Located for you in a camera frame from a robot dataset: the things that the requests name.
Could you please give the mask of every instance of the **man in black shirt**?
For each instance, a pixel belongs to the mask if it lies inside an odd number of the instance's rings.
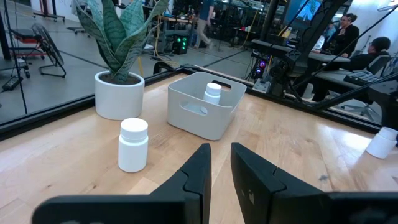
[[[348,63],[342,63],[341,68],[349,71],[363,70],[380,55],[389,55],[386,50],[390,48],[391,41],[388,37],[379,37],[372,41],[367,54],[357,55]]]
[[[349,58],[355,50],[356,44],[358,43],[358,40],[355,39],[359,37],[359,28],[353,25],[356,18],[358,17],[349,13],[340,19],[341,28],[333,35],[333,40],[336,41],[336,47],[333,54]]]
[[[367,54],[361,54],[352,57],[351,61],[348,63],[336,63],[337,65],[339,65],[336,66],[336,69],[338,70],[339,67],[341,67],[349,71],[363,70],[367,66],[369,66],[369,64],[372,63],[372,61],[376,59],[378,56],[389,55],[386,50],[390,48],[390,45],[391,41],[388,37],[376,38],[372,41],[371,45],[368,47]],[[328,94],[328,87],[322,86],[316,81],[314,81],[312,84],[313,84],[313,93],[315,94],[312,100],[316,102],[323,100]]]

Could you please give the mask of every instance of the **fan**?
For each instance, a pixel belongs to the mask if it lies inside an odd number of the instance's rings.
[[[57,48],[57,46],[52,41],[50,34],[47,32],[45,27],[42,24],[35,23],[32,25],[32,30],[35,35],[40,35],[42,38],[40,40],[39,47],[47,54],[49,59],[52,62],[52,65],[46,65],[39,67],[39,71],[42,75],[51,75],[56,77],[65,78],[67,72],[63,69],[63,58]],[[63,70],[63,75],[44,73],[42,71],[43,68],[48,67],[60,67]]]

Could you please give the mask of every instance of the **potted plant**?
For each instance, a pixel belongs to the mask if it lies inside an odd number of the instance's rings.
[[[129,69],[146,44],[148,24],[166,10],[169,1],[159,0],[146,21],[141,0],[134,0],[120,18],[112,0],[103,0],[103,13],[95,0],[86,0],[91,15],[80,7],[78,0],[75,1],[81,25],[96,39],[99,53],[109,67],[109,71],[95,75],[96,112],[115,120],[139,116],[144,79]]]

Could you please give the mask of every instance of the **white bottle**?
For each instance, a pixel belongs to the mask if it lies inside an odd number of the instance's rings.
[[[148,123],[139,118],[128,118],[120,125],[119,168],[138,172],[147,164]]]
[[[385,159],[397,144],[397,134],[398,131],[394,129],[386,127],[381,128],[379,133],[377,133],[369,143],[366,152],[379,159]]]
[[[203,95],[203,100],[218,105],[221,98],[221,86],[216,83],[207,83],[206,92]],[[207,114],[207,109],[201,107],[200,110]]]

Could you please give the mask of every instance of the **white plastic bin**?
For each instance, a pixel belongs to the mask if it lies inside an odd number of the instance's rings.
[[[221,90],[219,105],[203,100],[207,83],[231,87]],[[209,140],[219,140],[235,116],[246,86],[206,72],[196,72],[169,85],[167,122]]]

